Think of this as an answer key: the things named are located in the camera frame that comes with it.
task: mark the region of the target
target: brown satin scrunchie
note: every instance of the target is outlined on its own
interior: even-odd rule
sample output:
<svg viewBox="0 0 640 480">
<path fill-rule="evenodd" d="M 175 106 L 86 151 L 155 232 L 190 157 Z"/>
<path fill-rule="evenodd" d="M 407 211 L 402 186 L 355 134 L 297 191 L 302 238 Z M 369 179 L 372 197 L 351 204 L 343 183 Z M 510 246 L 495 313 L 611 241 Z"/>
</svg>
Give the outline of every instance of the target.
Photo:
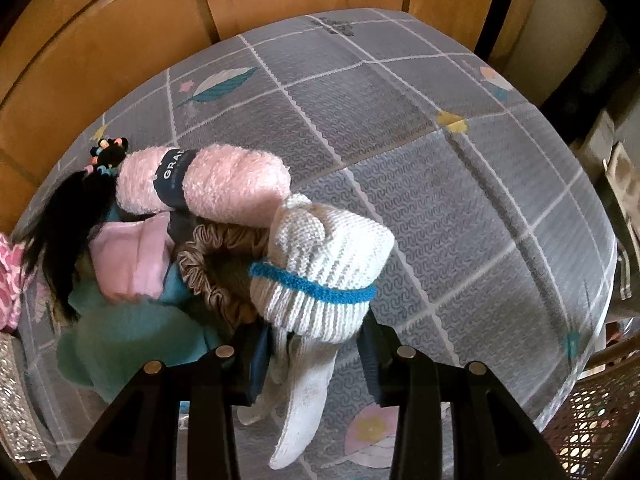
<svg viewBox="0 0 640 480">
<path fill-rule="evenodd" d="M 238 257 L 260 260 L 266 256 L 268 241 L 269 230 L 266 228 L 210 222 L 198 225 L 193 231 L 193 238 L 177 255 L 184 283 L 194 294 L 202 295 L 207 309 L 216 312 L 231 331 L 239 324 L 253 322 L 258 313 L 248 296 L 248 287 L 242 294 L 238 290 L 229 290 L 233 287 L 219 284 L 216 273 L 211 271 L 210 260 Z M 238 277 L 236 281 L 240 282 L 242 278 Z"/>
</svg>

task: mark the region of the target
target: teal fabric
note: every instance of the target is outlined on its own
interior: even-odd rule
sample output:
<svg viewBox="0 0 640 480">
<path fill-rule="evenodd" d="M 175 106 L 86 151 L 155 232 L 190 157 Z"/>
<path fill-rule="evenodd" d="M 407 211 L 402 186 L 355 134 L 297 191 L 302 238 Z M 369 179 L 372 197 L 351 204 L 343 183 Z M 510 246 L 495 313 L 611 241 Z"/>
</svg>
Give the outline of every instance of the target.
<svg viewBox="0 0 640 480">
<path fill-rule="evenodd" d="M 114 202 L 107 213 L 107 218 L 104 219 L 105 222 L 120 222 L 120 214 L 118 213 L 118 206 Z"/>
<path fill-rule="evenodd" d="M 193 294 L 189 287 L 182 280 L 178 265 L 176 263 L 171 264 L 164 277 L 164 289 L 158 301 L 170 305 L 180 305 L 189 301 L 192 297 Z"/>
<path fill-rule="evenodd" d="M 175 306 L 145 300 L 107 304 L 94 280 L 79 282 L 69 303 L 80 314 L 58 341 L 58 368 L 70 382 L 111 402 L 148 361 L 167 366 L 199 359 L 221 344 Z"/>
</svg>

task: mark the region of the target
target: clothing pile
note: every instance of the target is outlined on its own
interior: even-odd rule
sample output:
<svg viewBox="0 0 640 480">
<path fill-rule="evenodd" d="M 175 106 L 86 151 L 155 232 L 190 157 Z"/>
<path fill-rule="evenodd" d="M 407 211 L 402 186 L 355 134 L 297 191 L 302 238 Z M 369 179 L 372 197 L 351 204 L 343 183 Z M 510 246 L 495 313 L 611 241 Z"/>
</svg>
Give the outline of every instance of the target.
<svg viewBox="0 0 640 480">
<path fill-rule="evenodd" d="M 395 243 L 375 221 L 290 194 L 275 155 L 103 139 L 24 236 L 68 319 L 58 367 L 113 400 L 146 362 L 195 361 L 264 317 L 273 356 L 252 424 L 285 402 L 274 469 L 320 423 L 338 347 L 355 336 Z"/>
</svg>

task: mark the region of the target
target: yarn label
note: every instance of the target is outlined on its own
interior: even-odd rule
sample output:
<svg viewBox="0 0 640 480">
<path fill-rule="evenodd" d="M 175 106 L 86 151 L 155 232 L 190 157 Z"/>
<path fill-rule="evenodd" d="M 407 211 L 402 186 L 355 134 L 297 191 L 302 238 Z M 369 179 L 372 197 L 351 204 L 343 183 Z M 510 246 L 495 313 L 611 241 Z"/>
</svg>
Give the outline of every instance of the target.
<svg viewBox="0 0 640 480">
<path fill-rule="evenodd" d="M 158 198 L 174 209 L 188 209 L 182 190 L 182 181 L 187 168 L 198 150 L 169 150 L 164 154 L 156 170 L 154 188 Z"/>
</svg>

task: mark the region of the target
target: pink patterned fabric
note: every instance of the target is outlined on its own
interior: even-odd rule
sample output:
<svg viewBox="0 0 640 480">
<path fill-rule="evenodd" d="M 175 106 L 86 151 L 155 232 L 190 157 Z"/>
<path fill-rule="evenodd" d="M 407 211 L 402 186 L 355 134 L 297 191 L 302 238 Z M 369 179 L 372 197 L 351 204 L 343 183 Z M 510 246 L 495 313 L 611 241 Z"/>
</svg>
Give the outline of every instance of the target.
<svg viewBox="0 0 640 480">
<path fill-rule="evenodd" d="M 24 244 L 13 245 L 0 233 L 0 330 L 12 332 L 18 326 L 20 294 L 31 282 L 31 276 L 22 276 L 21 261 Z"/>
</svg>

